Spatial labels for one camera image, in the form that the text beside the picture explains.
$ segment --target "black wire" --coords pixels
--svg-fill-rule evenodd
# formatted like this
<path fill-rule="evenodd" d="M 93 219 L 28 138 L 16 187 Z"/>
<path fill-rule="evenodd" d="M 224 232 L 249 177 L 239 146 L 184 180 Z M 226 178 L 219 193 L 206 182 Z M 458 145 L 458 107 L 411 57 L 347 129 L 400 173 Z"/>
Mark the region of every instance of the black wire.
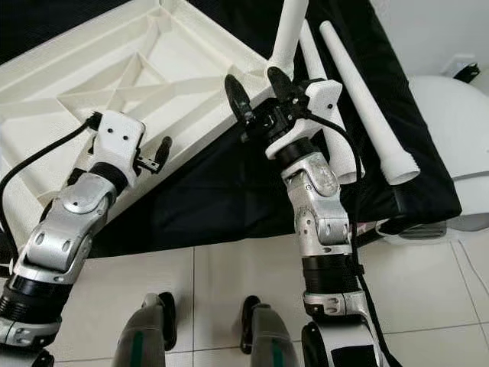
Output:
<path fill-rule="evenodd" d="M 77 130 L 74 132 L 70 132 L 68 135 L 62 137 L 61 139 L 55 141 L 54 143 L 48 145 L 47 147 L 41 149 L 37 153 L 32 154 L 29 158 L 25 159 L 21 163 L 19 163 L 17 166 L 12 168 L 6 175 L 3 177 L 2 181 L 0 181 L 0 223 L 2 224 L 3 228 L 3 233 L 5 236 L 5 243 L 8 247 L 8 251 L 10 252 L 11 258 L 15 262 L 18 260 L 18 250 L 17 246 L 15 244 L 14 236 L 12 234 L 12 231 L 10 230 L 10 226 L 8 225 L 7 217 L 5 216 L 5 210 L 4 210 L 4 205 L 3 205 L 3 195 L 5 192 L 5 188 L 7 187 L 8 182 L 20 171 L 22 171 L 24 168 L 26 168 L 29 164 L 34 163 L 37 161 L 39 158 L 43 157 L 47 153 L 51 152 L 52 150 L 58 148 L 59 146 L 65 144 L 66 142 L 70 141 L 71 139 L 75 138 L 76 136 L 80 135 L 87 127 L 89 127 L 89 123 L 85 122 L 83 123 Z"/>
<path fill-rule="evenodd" d="M 360 155 L 358 154 L 358 150 L 355 147 L 354 142 L 352 139 L 348 136 L 346 131 L 333 122 L 330 122 L 326 119 L 323 119 L 322 117 L 319 117 L 317 115 L 314 115 L 312 113 L 306 114 L 304 116 L 306 119 L 313 120 L 320 125 L 323 125 L 327 128 L 330 128 L 334 130 L 335 132 L 338 132 L 348 143 L 350 146 L 351 151 L 353 152 L 353 158 L 355 159 L 355 170 L 356 170 L 356 191 L 355 191 L 355 205 L 353 209 L 353 216 L 351 218 L 351 255 L 353 258 L 353 261 L 355 263 L 355 267 L 357 269 L 360 268 L 360 263 L 358 260 L 358 242 L 357 242 L 357 224 L 358 224 L 358 215 L 360 212 L 360 195 L 361 195 L 361 161 L 360 161 Z M 375 310 L 375 305 L 374 301 L 372 300 L 372 296 L 370 294 L 370 291 L 368 290 L 367 282 L 364 279 L 364 276 L 361 272 L 357 273 L 358 280 L 360 281 L 361 288 L 365 292 L 365 298 L 367 299 L 367 305 L 368 309 L 371 314 L 371 319 L 372 323 L 374 324 L 375 331 L 377 332 L 377 338 L 379 340 L 379 345 L 384 353 L 387 361 L 390 363 L 391 367 L 394 367 L 395 365 L 399 365 L 400 363 L 390 354 L 389 348 L 387 347 L 387 343 L 384 338 L 384 334 L 382 333 L 382 328 L 381 328 L 381 323 L 379 322 L 379 318 L 377 315 L 377 311 Z"/>

